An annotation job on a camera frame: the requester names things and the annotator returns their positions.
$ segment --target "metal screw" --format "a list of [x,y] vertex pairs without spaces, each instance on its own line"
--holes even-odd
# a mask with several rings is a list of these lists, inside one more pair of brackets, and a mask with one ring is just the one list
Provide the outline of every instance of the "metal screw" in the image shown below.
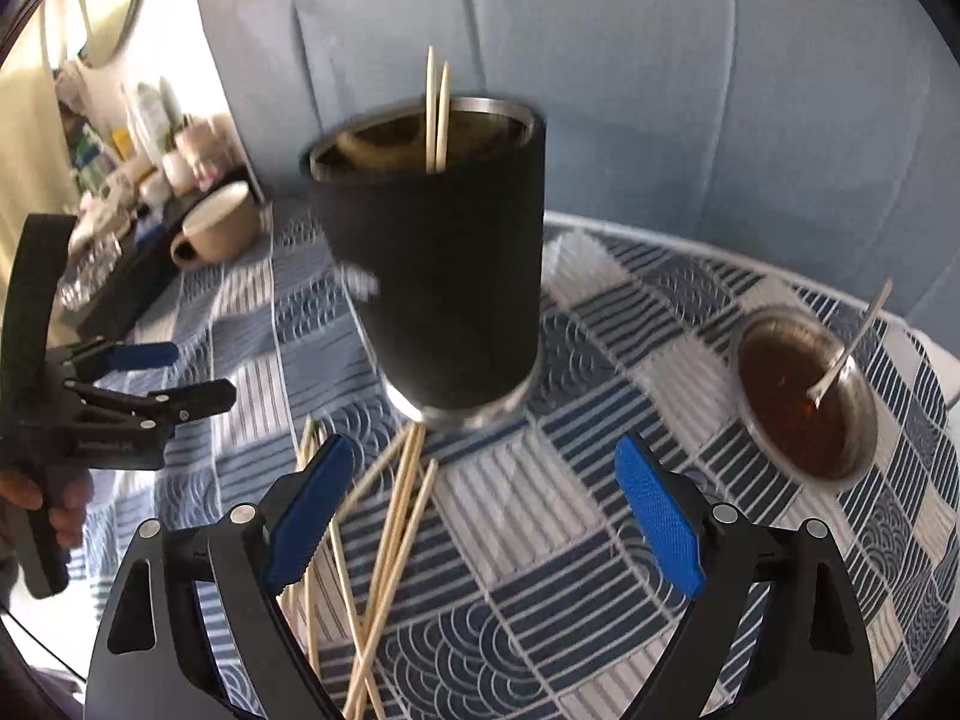
[[806,531],[810,536],[813,536],[813,538],[826,538],[829,534],[829,528],[827,528],[824,522],[820,522],[819,519],[808,520]]
[[230,512],[230,522],[235,525],[246,525],[256,517],[256,509],[248,503],[242,503]]
[[736,509],[728,503],[718,503],[713,507],[712,510],[713,518],[717,522],[722,522],[725,525],[730,525],[733,522],[736,522],[739,514],[736,513]]
[[160,522],[155,519],[148,519],[140,527],[141,538],[153,538],[160,532]]

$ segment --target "metal bowl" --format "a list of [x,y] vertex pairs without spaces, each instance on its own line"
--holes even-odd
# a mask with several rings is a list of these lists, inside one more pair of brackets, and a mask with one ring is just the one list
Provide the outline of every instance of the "metal bowl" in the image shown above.
[[762,308],[742,320],[731,337],[730,367],[736,407],[757,446],[784,474],[799,485],[810,485],[831,493],[853,487],[870,470],[877,451],[877,406],[874,394],[853,357],[850,357],[833,386],[840,398],[841,412],[847,429],[846,442],[840,457],[844,471],[826,479],[811,476],[796,466],[767,436],[747,399],[740,378],[740,356],[750,344],[763,338],[808,353],[826,371],[843,351],[840,338],[827,330],[812,314],[788,306]]

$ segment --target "mug handle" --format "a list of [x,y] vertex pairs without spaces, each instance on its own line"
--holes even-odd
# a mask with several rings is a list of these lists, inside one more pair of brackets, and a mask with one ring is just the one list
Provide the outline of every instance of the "mug handle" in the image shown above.
[[170,259],[181,271],[193,271],[205,265],[205,262],[197,254],[197,250],[182,232],[176,233],[176,237],[170,244]]

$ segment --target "black cable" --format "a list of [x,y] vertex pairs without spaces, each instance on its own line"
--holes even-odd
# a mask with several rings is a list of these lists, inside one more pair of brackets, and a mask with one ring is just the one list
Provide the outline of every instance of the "black cable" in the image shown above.
[[28,637],[30,637],[34,642],[37,642],[37,645],[40,646],[40,648],[41,648],[43,651],[45,651],[45,653],[46,653],[47,655],[51,656],[51,658],[53,658],[54,661],[56,661],[56,662],[57,662],[58,664],[60,664],[61,666],[64,666],[64,668],[65,668],[67,671],[69,671],[74,677],[76,677],[76,678],[77,678],[78,680],[80,680],[84,685],[86,685],[86,677],[81,677],[76,671],[74,671],[72,668],[70,668],[70,666],[68,666],[62,659],[58,658],[58,657],[56,656],[56,654],[55,654],[46,644],[44,644],[44,643],[43,643],[42,641],[40,641],[37,637],[35,637],[33,634],[31,634],[30,631],[27,629],[27,626],[25,626],[25,625],[24,625],[22,622],[20,622],[16,617],[14,617],[14,616],[11,614],[11,610],[9,610],[9,609],[8,609],[7,607],[5,607],[3,604],[0,604],[0,614],[6,614],[9,618],[11,618],[11,620],[13,620],[13,622],[16,622],[16,626],[17,626],[21,631],[23,631],[24,634],[26,634]]

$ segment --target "spoon handle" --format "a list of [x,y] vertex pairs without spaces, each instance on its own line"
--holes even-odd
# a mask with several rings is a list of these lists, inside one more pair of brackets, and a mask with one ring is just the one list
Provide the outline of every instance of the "spoon handle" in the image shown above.
[[877,314],[880,313],[880,309],[883,308],[883,304],[887,302],[887,298],[889,298],[893,288],[894,283],[889,278],[883,282],[883,289],[877,293],[877,296],[867,307],[867,314],[865,317],[863,317],[863,323],[861,324],[860,329],[856,331],[856,335],[854,335],[853,338],[851,338],[851,341],[844,346],[843,352],[836,359],[836,362],[829,367],[829,370],[821,377],[820,381],[806,391],[806,396],[813,401],[815,406],[819,407],[820,401],[823,400],[824,395],[827,394],[827,390],[830,389],[830,385],[832,385],[836,377],[840,375],[840,371],[843,370],[843,366],[846,365],[848,358],[851,356],[851,354],[853,354],[853,349],[856,349],[858,344],[863,341],[863,337],[867,335],[867,331],[871,328],[872,324],[874,324],[874,319],[877,318]]

